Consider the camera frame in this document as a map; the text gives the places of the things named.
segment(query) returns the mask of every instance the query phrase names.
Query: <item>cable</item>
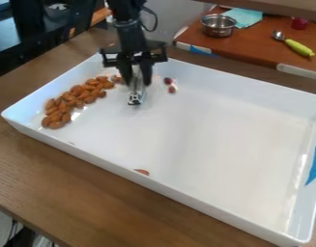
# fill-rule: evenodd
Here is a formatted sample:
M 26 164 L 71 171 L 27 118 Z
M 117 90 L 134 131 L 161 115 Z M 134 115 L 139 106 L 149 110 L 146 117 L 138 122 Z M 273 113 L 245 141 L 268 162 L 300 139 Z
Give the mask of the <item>cable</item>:
M 15 247 L 15 236 L 17 232 L 17 222 L 14 225 L 14 236 L 13 236 L 13 241 L 12 241 L 12 246 Z
M 7 238 L 7 241 L 6 241 L 6 242 L 10 241 L 10 239 L 12 238 L 12 235 L 13 235 L 13 230 L 14 230 L 14 226 L 15 226 L 15 224 L 16 224 L 16 221 L 15 221 L 15 220 L 12 220 L 11 230 L 10 230 L 10 233 L 9 233 L 9 236 L 8 236 L 8 238 Z
M 153 26 L 152 29 L 148 29 L 147 26 L 146 26 L 146 25 L 143 23 L 143 21 L 141 20 L 141 26 L 142 26 L 147 32 L 152 33 L 152 32 L 154 32 L 154 31 L 156 31 L 156 30 L 157 30 L 157 27 L 158 27 L 158 15 L 157 15 L 154 11 L 152 11 L 151 9 L 149 9 L 149 8 L 147 8 L 147 7 L 145 7 L 145 6 L 143 6 L 142 10 L 143 10 L 144 12 L 148 13 L 148 14 L 151 14 L 151 15 L 154 17 L 154 19 L 155 19 L 155 23 L 154 23 L 154 26 Z

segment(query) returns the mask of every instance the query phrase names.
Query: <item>red object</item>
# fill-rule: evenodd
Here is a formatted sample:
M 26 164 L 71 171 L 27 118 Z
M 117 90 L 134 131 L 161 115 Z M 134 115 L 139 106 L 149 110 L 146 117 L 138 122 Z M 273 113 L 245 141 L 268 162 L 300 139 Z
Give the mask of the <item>red object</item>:
M 296 30 L 304 30 L 307 24 L 308 21 L 306 19 L 303 19 L 301 17 L 294 17 L 291 26 Z
M 176 91 L 177 91 L 177 89 L 175 86 L 173 86 L 173 85 L 169 86 L 169 88 L 168 88 L 169 94 L 176 94 Z
M 164 84 L 165 85 L 171 85 L 171 83 L 172 83 L 172 79 L 171 78 L 169 78 L 169 77 L 165 77 L 164 78 Z

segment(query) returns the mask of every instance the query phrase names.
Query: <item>food scrap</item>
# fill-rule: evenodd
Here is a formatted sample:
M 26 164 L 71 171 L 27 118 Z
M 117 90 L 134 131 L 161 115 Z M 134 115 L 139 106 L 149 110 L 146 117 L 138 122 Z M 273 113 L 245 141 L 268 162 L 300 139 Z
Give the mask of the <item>food scrap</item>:
M 177 87 L 176 87 L 176 84 L 175 84 L 175 81 L 169 77 L 165 77 L 163 79 L 163 82 L 165 85 L 168 86 L 168 93 L 169 94 L 176 94 L 177 92 Z
M 146 176 L 150 175 L 150 173 L 146 170 L 142 170 L 142 169 L 133 169 L 133 170 L 140 173 L 140 174 L 146 175 Z
M 171 85 L 173 82 L 173 80 L 169 77 L 165 77 L 163 81 L 165 85 Z
M 90 78 L 83 85 L 75 85 L 57 98 L 50 99 L 44 107 L 46 116 L 42 119 L 42 127 L 51 129 L 63 127 L 72 121 L 73 108 L 82 109 L 85 104 L 106 97 L 106 90 L 114 88 L 116 81 L 121 80 L 122 77 L 118 75 L 113 75 L 111 81 L 107 76 Z
M 170 85 L 170 86 L 168 87 L 168 92 L 169 92 L 169 94 L 176 94 L 176 92 L 177 92 L 177 87 L 176 87 L 176 85 L 174 85 L 174 84 Z

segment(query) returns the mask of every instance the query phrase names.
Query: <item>almond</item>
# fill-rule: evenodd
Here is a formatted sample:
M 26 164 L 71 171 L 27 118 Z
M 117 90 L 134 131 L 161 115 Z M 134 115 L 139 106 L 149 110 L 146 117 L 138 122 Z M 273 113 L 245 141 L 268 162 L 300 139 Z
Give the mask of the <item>almond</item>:
M 67 103 L 69 107 L 74 107 L 76 105 L 76 99 L 73 99 Z
M 87 104 L 91 104 L 91 103 L 95 102 L 96 99 L 97 99 L 96 96 L 88 96 L 88 97 L 84 98 L 84 102 Z
M 100 89 L 95 89 L 93 91 L 91 91 L 91 96 L 98 96 L 98 94 L 101 92 Z
M 88 79 L 86 82 L 85 82 L 85 84 L 87 84 L 87 85 L 91 85 L 91 86 L 96 86 L 96 85 L 98 85 L 99 84 L 99 81 L 97 81 L 96 79 Z
M 78 99 L 78 100 L 76 101 L 76 107 L 77 107 L 78 109 L 82 109 L 82 108 L 84 107 L 84 101 Z
M 84 91 L 84 88 L 80 85 L 74 85 L 72 88 L 71 88 L 71 92 L 80 92 L 82 93 Z
M 120 75 L 113 75 L 111 78 L 111 81 L 114 83 L 120 83 L 122 81 L 122 77 Z
M 103 83 L 98 84 L 96 89 L 99 89 L 99 90 L 103 89 Z
M 57 99 L 55 99 L 55 105 L 56 106 L 59 106 L 61 102 L 62 102 L 62 97 L 61 96 L 59 96 Z
M 60 109 L 61 113 L 71 112 L 71 108 L 69 106 L 66 106 L 65 108 Z
M 90 95 L 89 91 L 84 91 L 82 94 L 80 94 L 78 99 L 84 99 L 85 97 L 88 97 L 89 95 Z
M 79 96 L 81 92 L 79 91 L 73 91 L 71 92 L 71 96 Z
M 96 77 L 96 80 L 98 80 L 99 82 L 106 82 L 108 80 L 108 77 L 107 76 L 98 76 Z
M 55 106 L 55 101 L 54 101 L 54 98 L 52 98 L 46 103 L 45 110 L 48 110 L 54 106 Z
M 71 121 L 72 117 L 71 117 L 71 114 L 69 112 L 65 113 L 63 116 L 62 116 L 62 119 L 61 121 L 66 124 L 66 123 L 69 123 Z
M 107 92 L 106 91 L 101 91 L 99 94 L 98 94 L 98 97 L 106 97 L 107 95 Z
M 46 111 L 46 115 L 51 115 L 53 112 L 57 111 L 58 110 L 58 107 L 52 107 L 52 108 L 49 108 L 47 111 Z
M 89 90 L 89 91 L 93 91 L 93 90 L 96 89 L 95 86 L 87 85 L 87 84 L 84 84 L 84 85 L 83 85 L 83 88 L 84 88 L 85 90 Z
M 62 113 L 59 111 L 53 112 L 49 118 L 52 122 L 60 121 L 62 118 Z
M 44 117 L 42 119 L 42 126 L 43 127 L 48 127 L 49 123 L 51 123 L 51 119 L 49 117 Z
M 114 88 L 114 83 L 111 81 L 106 81 L 105 83 L 103 83 L 103 87 L 105 89 L 112 89 L 112 88 Z
M 68 105 L 65 101 L 62 101 L 60 104 L 59 104 L 59 109 L 62 110 L 64 108 L 66 108 Z
M 146 175 L 146 176 L 149 176 L 150 173 L 146 170 L 142 170 L 142 169 L 134 169 L 134 171 L 140 173 L 140 174 L 143 174 L 143 175 Z
M 57 128 L 61 128 L 63 127 L 65 124 L 61 121 L 57 121 L 57 122 L 51 122 L 48 126 L 51 128 L 51 129 L 57 129 Z

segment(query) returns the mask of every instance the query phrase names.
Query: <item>wooden table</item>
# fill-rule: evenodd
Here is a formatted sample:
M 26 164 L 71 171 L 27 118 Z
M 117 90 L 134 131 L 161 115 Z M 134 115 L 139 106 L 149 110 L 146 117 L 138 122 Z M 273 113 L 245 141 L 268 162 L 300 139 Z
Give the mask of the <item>wooden table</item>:
M 228 10 L 215 8 L 208 14 L 226 11 Z M 280 30 L 287 38 L 308 46 L 316 54 L 316 23 L 309 22 L 305 30 L 299 31 L 291 28 L 291 21 L 290 17 L 264 15 L 261 22 L 246 29 L 235 28 L 231 37 L 217 39 L 202 33 L 198 18 L 174 43 L 184 49 L 194 46 L 222 57 L 316 79 L 316 55 L 310 59 L 305 58 L 284 42 L 271 38 L 273 30 Z
M 0 113 L 114 37 L 92 29 L 0 78 Z M 170 48 L 169 56 L 316 93 L 316 81 Z M 0 209 L 65 246 L 272 246 L 31 139 L 0 117 Z M 316 228 L 311 243 L 316 247 Z

